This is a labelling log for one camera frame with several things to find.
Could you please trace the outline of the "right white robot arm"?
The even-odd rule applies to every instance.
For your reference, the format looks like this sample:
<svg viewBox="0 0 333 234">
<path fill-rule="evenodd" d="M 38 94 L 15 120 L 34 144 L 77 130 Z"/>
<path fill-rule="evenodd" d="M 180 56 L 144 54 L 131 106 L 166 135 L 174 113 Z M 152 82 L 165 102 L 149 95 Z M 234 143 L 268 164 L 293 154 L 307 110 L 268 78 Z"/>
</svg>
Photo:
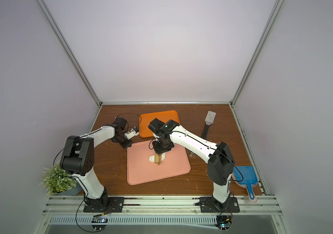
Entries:
<svg viewBox="0 0 333 234">
<path fill-rule="evenodd" d="M 167 153 L 180 145 L 199 156 L 207 164 L 207 176 L 213 182 L 213 199 L 221 204 L 227 202 L 235 160 L 226 143 L 217 144 L 203 139 L 173 120 L 164 123 L 155 118 L 148 128 L 155 137 L 152 146 L 156 154 Z"/>
</svg>

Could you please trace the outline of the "white dough lump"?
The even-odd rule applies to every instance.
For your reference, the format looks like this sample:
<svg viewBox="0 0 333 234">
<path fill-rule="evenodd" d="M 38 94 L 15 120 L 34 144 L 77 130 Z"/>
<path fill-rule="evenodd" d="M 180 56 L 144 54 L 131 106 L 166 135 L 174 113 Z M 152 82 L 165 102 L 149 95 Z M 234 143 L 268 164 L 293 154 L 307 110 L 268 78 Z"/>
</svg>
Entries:
<svg viewBox="0 0 333 234">
<path fill-rule="evenodd" d="M 161 157 L 160 157 L 161 162 L 164 161 L 165 158 L 166 158 L 166 155 L 162 154 Z M 155 155 L 151 155 L 149 157 L 149 161 L 152 162 L 152 163 L 154 163 L 155 162 Z"/>
</svg>

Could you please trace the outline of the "pink silicone mat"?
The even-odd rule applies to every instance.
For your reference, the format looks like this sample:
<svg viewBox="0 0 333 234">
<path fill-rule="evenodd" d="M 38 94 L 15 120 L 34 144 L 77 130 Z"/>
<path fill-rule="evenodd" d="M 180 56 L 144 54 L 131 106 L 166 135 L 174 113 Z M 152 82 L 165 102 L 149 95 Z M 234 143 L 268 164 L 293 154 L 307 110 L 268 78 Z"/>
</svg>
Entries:
<svg viewBox="0 0 333 234">
<path fill-rule="evenodd" d="M 154 150 L 149 149 L 149 142 L 143 141 L 132 144 L 127 149 L 127 182 L 138 185 L 161 180 L 190 172 L 191 165 L 185 147 L 175 145 L 166 153 L 164 161 L 157 165 L 149 161 Z"/>
</svg>

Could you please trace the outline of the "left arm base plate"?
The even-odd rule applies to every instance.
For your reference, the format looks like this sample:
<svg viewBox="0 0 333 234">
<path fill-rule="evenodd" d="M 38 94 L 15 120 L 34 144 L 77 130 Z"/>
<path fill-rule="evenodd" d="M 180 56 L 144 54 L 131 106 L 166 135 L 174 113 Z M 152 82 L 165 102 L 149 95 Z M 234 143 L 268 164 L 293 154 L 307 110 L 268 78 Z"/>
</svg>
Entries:
<svg viewBox="0 0 333 234">
<path fill-rule="evenodd" d="M 104 197 L 99 199 L 85 199 L 85 213 L 121 213 L 124 197 Z"/>
</svg>

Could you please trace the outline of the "wooden rolling pin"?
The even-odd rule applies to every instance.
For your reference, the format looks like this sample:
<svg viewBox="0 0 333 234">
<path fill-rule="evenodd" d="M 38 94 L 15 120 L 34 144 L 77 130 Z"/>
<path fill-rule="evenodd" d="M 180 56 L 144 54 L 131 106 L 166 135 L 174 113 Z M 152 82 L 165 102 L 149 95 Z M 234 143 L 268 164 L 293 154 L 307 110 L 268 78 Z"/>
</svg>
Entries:
<svg viewBox="0 0 333 234">
<path fill-rule="evenodd" d="M 155 153 L 154 155 L 154 163 L 157 165 L 160 165 L 161 161 L 162 161 L 162 156 L 163 154 L 157 154 Z"/>
</svg>

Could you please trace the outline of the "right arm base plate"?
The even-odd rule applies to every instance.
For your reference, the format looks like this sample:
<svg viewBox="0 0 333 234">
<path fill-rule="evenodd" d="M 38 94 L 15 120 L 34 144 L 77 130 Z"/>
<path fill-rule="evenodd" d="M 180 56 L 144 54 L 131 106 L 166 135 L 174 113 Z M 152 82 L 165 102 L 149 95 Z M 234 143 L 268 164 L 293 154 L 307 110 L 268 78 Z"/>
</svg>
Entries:
<svg viewBox="0 0 333 234">
<path fill-rule="evenodd" d="M 200 197 L 194 204 L 199 206 L 202 213 L 239 213 L 239 203 L 236 197 L 229 197 L 224 203 L 220 203 L 214 197 Z"/>
</svg>

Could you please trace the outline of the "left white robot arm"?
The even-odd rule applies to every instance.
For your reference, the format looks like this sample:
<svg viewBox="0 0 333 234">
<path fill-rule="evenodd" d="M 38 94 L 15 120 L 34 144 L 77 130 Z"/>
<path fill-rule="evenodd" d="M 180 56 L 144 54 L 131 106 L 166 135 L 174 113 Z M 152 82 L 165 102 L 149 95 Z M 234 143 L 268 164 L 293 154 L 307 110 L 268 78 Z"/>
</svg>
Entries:
<svg viewBox="0 0 333 234">
<path fill-rule="evenodd" d="M 84 191 L 85 206 L 89 211 L 104 211 L 110 206 L 108 192 L 94 171 L 94 149 L 110 140 L 123 149 L 132 145 L 132 138 L 139 135 L 139 128 L 128 127 L 128 121 L 117 117 L 114 123 L 106 124 L 81 136 L 69 136 L 63 148 L 60 168 L 73 177 Z"/>
</svg>

